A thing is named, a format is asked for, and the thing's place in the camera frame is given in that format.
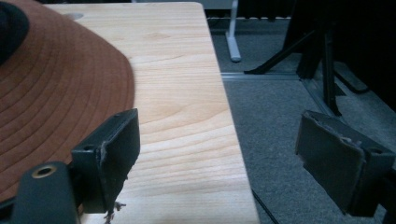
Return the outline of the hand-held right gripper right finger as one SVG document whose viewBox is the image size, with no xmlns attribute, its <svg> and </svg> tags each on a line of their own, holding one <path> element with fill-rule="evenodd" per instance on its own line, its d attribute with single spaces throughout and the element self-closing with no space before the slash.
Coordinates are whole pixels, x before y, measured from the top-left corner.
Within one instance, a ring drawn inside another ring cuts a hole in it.
<svg viewBox="0 0 396 224">
<path fill-rule="evenodd" d="M 396 217 L 396 153 L 338 119 L 306 110 L 296 154 L 344 214 Z"/>
</svg>

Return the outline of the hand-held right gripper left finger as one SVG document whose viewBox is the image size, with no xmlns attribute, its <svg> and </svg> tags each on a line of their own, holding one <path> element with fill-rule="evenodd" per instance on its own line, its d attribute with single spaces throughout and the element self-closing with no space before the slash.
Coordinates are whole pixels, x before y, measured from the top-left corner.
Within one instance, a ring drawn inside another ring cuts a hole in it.
<svg viewBox="0 0 396 224">
<path fill-rule="evenodd" d="M 112 218 L 117 201 L 140 153 L 138 110 L 109 117 L 71 151 L 77 202 L 87 214 Z"/>
</svg>

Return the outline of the black cap with brown brim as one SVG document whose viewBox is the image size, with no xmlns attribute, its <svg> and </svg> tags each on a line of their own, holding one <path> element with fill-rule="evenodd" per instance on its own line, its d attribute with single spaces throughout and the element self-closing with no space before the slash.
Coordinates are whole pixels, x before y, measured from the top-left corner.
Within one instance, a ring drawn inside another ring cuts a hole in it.
<svg viewBox="0 0 396 224">
<path fill-rule="evenodd" d="M 0 0 L 0 202 L 21 176 L 134 104 L 129 60 L 36 0 Z"/>
</svg>

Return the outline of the black flat stand foot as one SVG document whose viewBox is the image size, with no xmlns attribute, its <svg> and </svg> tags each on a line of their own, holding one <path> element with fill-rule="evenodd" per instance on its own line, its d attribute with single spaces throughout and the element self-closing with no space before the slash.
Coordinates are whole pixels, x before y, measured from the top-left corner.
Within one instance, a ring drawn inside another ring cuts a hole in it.
<svg viewBox="0 0 396 224">
<path fill-rule="evenodd" d="M 334 64 L 334 74 L 352 92 L 364 94 L 370 89 L 358 78 L 345 63 L 336 62 Z"/>
</svg>

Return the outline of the black tripod stand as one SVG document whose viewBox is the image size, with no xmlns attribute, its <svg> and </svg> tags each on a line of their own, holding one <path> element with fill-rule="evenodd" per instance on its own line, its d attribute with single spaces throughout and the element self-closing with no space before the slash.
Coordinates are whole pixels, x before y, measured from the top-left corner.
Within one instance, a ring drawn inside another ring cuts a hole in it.
<svg viewBox="0 0 396 224">
<path fill-rule="evenodd" d="M 300 79 L 312 79 L 322 63 L 323 102 L 333 115 L 339 117 L 332 46 L 333 30 L 342 5 L 342 0 L 296 0 L 282 50 L 245 74 L 264 75 L 292 53 L 300 52 L 302 56 L 296 74 Z"/>
</svg>

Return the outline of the white metal table leg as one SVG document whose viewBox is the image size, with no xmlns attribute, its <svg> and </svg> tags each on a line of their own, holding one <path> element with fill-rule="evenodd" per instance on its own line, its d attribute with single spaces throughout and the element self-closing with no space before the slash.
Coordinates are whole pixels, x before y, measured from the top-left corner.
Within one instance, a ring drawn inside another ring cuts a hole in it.
<svg viewBox="0 0 396 224">
<path fill-rule="evenodd" d="M 230 53 L 230 59 L 233 63 L 239 63 L 241 61 L 241 54 L 235 38 L 237 9 L 238 9 L 238 0 L 232 0 L 229 29 L 225 33 L 225 37 L 227 41 L 228 50 Z"/>
</svg>

